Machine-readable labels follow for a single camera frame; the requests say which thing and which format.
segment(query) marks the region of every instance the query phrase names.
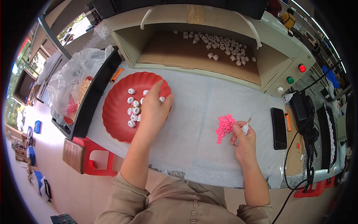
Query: rolled-up sleeve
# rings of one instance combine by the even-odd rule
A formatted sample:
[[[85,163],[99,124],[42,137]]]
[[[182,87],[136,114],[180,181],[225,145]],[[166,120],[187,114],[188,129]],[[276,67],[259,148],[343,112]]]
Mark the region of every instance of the rolled-up sleeve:
[[[271,204],[263,206],[240,205],[237,210],[237,216],[246,224],[271,224],[272,223]]]
[[[129,223],[148,205],[148,191],[143,191],[128,183],[118,172],[113,180],[116,186],[108,200],[104,212],[98,215],[95,224]]]

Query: white glue bottle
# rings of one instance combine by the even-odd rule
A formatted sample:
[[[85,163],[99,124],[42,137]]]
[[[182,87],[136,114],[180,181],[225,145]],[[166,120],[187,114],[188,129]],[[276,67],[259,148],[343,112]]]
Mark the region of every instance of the white glue bottle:
[[[282,97],[282,101],[284,102],[284,104],[287,104],[287,103],[291,100],[292,96],[293,96],[295,93],[296,93],[296,91],[293,92],[293,93],[289,93],[289,94],[284,95],[284,96]]]
[[[250,123],[251,121],[251,118],[252,118],[252,115],[251,117],[248,119],[248,121],[246,122],[246,124],[244,126],[242,126],[241,130],[244,132],[245,135],[247,135],[247,132],[248,132],[248,124]],[[236,138],[235,140],[235,145],[239,145],[239,140]]]

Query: black hair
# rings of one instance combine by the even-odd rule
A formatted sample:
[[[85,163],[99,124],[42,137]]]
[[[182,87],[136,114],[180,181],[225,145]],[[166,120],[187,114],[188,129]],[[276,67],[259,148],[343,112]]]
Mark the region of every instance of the black hair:
[[[288,12],[288,13],[291,13],[292,15],[294,14],[294,12],[293,12],[293,10],[292,10],[291,8],[288,8],[288,9],[287,9],[287,12]]]

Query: brown adhesive tape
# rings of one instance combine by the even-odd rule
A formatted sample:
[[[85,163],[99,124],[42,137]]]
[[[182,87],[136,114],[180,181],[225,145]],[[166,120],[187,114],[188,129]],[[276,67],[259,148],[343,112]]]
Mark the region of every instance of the brown adhesive tape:
[[[187,23],[204,25],[205,17],[203,5],[188,5],[187,14]]]

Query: person in red shirt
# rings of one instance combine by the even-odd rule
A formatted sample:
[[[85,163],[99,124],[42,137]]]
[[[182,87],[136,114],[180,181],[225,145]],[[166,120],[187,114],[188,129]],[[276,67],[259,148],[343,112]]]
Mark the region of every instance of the person in red shirt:
[[[282,5],[279,0],[268,0],[269,3],[266,7],[266,11],[271,13],[274,17],[277,17],[282,10]]]

